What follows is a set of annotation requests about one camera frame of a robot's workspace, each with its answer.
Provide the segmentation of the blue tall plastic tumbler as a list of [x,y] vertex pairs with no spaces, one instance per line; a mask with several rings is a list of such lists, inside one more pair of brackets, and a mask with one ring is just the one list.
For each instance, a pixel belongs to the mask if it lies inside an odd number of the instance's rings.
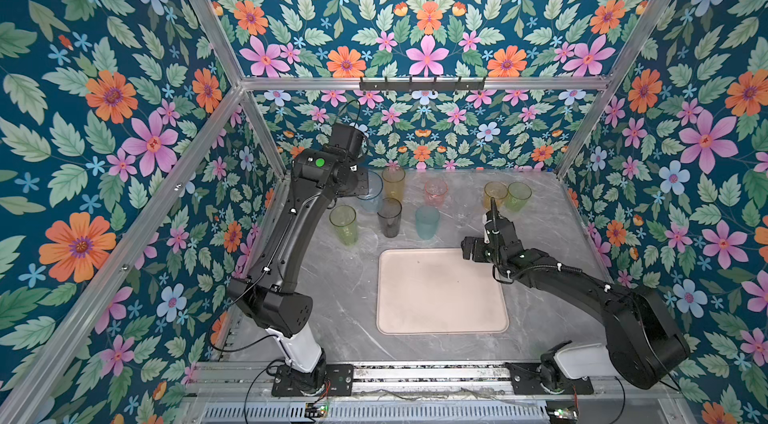
[[356,203],[368,213],[377,213],[380,210],[383,197],[383,179],[380,174],[368,171],[368,192],[356,197]]

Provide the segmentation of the green tall plastic tumbler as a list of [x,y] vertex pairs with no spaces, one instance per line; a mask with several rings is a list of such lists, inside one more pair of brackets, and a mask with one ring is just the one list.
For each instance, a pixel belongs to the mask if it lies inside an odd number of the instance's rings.
[[329,214],[329,221],[340,242],[351,246],[357,243],[358,227],[357,213],[350,205],[338,205]]

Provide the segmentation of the grey smoked plastic tumbler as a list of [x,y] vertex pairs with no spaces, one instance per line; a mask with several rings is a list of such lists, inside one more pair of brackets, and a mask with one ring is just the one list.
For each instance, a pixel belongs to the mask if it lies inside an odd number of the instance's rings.
[[384,198],[377,217],[382,234],[387,238],[396,238],[400,232],[402,203],[393,197]]

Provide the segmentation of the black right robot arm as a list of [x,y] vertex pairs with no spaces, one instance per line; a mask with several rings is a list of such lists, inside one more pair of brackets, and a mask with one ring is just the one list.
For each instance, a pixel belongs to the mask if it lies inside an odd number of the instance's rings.
[[522,284],[552,294],[603,325],[607,359],[636,388],[647,390],[691,356],[691,348],[659,292],[626,288],[527,248],[512,221],[490,213],[484,236],[461,242],[465,260],[492,265],[500,284]]

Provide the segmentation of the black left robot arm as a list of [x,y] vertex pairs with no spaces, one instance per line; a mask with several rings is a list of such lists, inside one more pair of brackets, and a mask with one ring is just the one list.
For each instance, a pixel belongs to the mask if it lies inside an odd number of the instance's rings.
[[313,299],[297,291],[298,277],[330,204],[369,190],[363,164],[365,142],[363,131],[336,123],[321,149],[306,149],[294,158],[286,202],[272,234],[248,275],[232,279],[227,288],[243,314],[277,341],[294,375],[314,388],[326,376],[326,354],[308,324]]

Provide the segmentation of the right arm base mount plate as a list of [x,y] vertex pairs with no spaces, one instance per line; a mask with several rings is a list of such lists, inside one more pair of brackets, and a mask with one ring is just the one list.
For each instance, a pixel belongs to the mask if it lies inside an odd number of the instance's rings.
[[541,362],[505,362],[516,395],[561,395],[575,392],[577,395],[593,395],[594,387],[589,378],[567,378],[553,364]]

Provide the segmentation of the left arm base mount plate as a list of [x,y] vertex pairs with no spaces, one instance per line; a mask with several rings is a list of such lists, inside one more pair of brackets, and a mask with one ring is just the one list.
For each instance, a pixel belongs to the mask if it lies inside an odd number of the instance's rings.
[[288,365],[278,367],[271,390],[272,397],[320,397],[352,394],[355,367],[351,364],[320,363],[311,373],[302,373]]

